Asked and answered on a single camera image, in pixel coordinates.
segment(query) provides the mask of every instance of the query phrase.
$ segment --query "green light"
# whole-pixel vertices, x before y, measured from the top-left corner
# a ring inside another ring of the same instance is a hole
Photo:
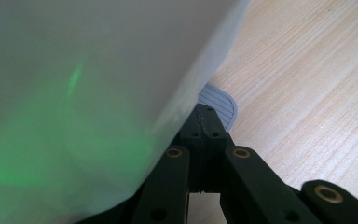
[[[75,71],[72,73],[71,80],[69,81],[68,97],[71,98],[74,95],[75,88],[78,84],[80,76],[83,72],[83,63],[77,65]]]
[[[16,186],[35,187],[40,186],[40,181],[35,178],[28,178],[23,174],[11,174],[7,171],[0,171],[0,184],[16,183]]]

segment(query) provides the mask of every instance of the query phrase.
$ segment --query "light wood surface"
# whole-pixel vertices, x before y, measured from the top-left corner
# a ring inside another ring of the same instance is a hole
[[[234,142],[285,183],[358,197],[358,0],[254,0],[211,82],[238,104]],[[226,223],[218,195],[191,195],[188,223]]]

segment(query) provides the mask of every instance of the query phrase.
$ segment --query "wood grain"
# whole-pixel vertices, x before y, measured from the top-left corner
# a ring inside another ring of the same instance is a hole
[[[234,142],[285,183],[358,197],[358,0],[254,0],[211,82],[238,104]],[[226,223],[218,195],[192,195],[188,223]]]

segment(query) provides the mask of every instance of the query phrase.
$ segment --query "white plastic sheet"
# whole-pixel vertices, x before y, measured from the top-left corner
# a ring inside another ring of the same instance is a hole
[[[0,224],[129,198],[223,61],[245,0],[0,0]]]

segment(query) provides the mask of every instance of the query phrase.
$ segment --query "gray plastic part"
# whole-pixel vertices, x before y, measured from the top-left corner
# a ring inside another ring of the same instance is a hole
[[[238,108],[234,99],[226,92],[207,83],[199,94],[199,104],[214,108],[228,132],[237,118]]]

